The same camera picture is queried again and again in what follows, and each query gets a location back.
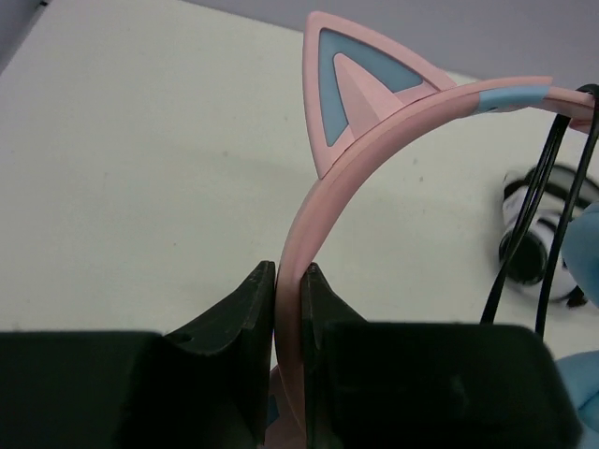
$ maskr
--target black cord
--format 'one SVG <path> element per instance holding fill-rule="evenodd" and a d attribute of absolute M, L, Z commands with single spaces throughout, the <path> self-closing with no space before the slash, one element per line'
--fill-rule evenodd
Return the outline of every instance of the black cord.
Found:
<path fill-rule="evenodd" d="M 501 265 L 499 274 L 495 278 L 495 282 L 490 289 L 487 303 L 485 304 L 485 310 L 483 310 L 482 317 L 480 319 L 481 324 L 492 324 L 495 320 L 495 314 L 499 307 L 499 301 L 504 290 L 505 279 L 507 278 L 507 270 L 509 264 L 514 258 L 514 254 L 518 250 L 518 246 L 526 236 L 528 228 L 533 221 L 534 214 L 538 209 L 539 203 L 545 191 L 551 169 L 557 158 L 557 153 L 562 143 L 563 135 L 565 134 L 570 118 L 558 115 L 553 121 L 553 125 L 549 131 L 545 146 L 541 152 L 539 163 L 537 164 L 529 188 L 524 197 L 524 202 L 514 229 L 512 230 L 511 237 L 505 250 L 504 262 Z"/>
<path fill-rule="evenodd" d="M 551 243 L 551 249 L 549 250 L 549 258 L 547 263 L 547 270 L 545 272 L 545 278 L 541 286 L 541 295 L 539 296 L 539 304 L 536 310 L 536 322 L 534 324 L 534 330 L 537 334 L 543 337 L 545 333 L 545 321 L 547 318 L 547 309 L 549 304 L 549 294 L 551 292 L 551 284 L 553 283 L 553 276 L 555 268 L 557 266 L 558 258 L 560 256 L 560 249 L 562 248 L 563 237 L 565 235 L 566 228 L 572 218 L 572 212 L 576 205 L 580 188 L 587 177 L 587 170 L 589 169 L 589 163 L 591 162 L 592 153 L 599 138 L 599 86 L 596 84 L 587 84 L 578 89 L 581 92 L 592 94 L 595 104 L 592 112 L 591 129 L 587 141 L 584 145 L 584 150 L 580 155 L 580 162 L 578 163 L 578 169 L 572 187 L 563 205 L 562 216 L 558 222 L 557 230 L 553 242 Z"/>

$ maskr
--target headband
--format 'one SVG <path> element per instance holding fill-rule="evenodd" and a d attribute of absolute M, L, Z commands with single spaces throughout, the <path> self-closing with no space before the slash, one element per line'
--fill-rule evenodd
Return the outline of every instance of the headband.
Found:
<path fill-rule="evenodd" d="M 393 154 L 439 126 L 487 112 L 543 109 L 588 133 L 592 96 L 551 86 L 549 77 L 485 80 L 457 86 L 441 69 L 393 40 L 322 12 L 306 23 L 303 95 L 318 179 L 287 235 L 275 298 L 282 387 L 305 430 L 300 346 L 300 280 L 358 188 Z"/>

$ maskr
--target blue inner ear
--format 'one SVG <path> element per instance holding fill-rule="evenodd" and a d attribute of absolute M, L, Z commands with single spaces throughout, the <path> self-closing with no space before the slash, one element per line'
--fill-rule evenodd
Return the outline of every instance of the blue inner ear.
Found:
<path fill-rule="evenodd" d="M 331 30 L 322 30 L 318 43 L 318 90 L 325 139 L 329 146 L 348 125 L 333 65 L 333 57 L 337 53 L 364 67 L 393 93 L 422 83 L 416 72 L 374 47 Z"/>
<path fill-rule="evenodd" d="M 546 84 L 535 86 L 501 87 L 483 91 L 479 94 L 478 108 L 475 114 L 496 109 L 531 106 L 541 103 L 549 92 Z"/>

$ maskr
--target black and white object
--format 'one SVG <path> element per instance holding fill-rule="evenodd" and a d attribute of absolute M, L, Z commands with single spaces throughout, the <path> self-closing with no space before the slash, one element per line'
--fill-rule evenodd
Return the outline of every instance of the black and white object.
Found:
<path fill-rule="evenodd" d="M 499 258 L 502 262 L 528 191 L 533 170 L 534 168 L 528 173 L 512 171 L 505 175 L 503 203 L 505 231 L 499 244 Z M 553 236 L 574 176 L 575 170 L 570 167 L 558 164 L 553 166 L 533 222 L 507 271 L 509 285 L 526 296 L 539 298 Z M 587 178 L 580 190 L 572 218 L 578 217 L 595 201 L 599 201 L 599 186 Z M 561 254 L 551 285 L 550 299 L 567 301 L 569 307 L 582 306 L 587 302 L 563 262 Z"/>

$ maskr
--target white table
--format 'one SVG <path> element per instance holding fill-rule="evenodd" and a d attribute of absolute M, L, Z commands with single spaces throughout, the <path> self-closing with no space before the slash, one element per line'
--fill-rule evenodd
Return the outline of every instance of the white table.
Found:
<path fill-rule="evenodd" d="M 0 328 L 170 331 L 278 261 L 315 179 L 301 41 L 178 0 L 53 0 L 0 77 Z M 403 150 L 317 257 L 333 288 L 374 320 L 477 320 L 501 181 L 551 120 L 470 118 Z M 505 292 L 501 321 L 534 313 Z M 547 340 L 599 347 L 599 312 L 552 307 Z"/>

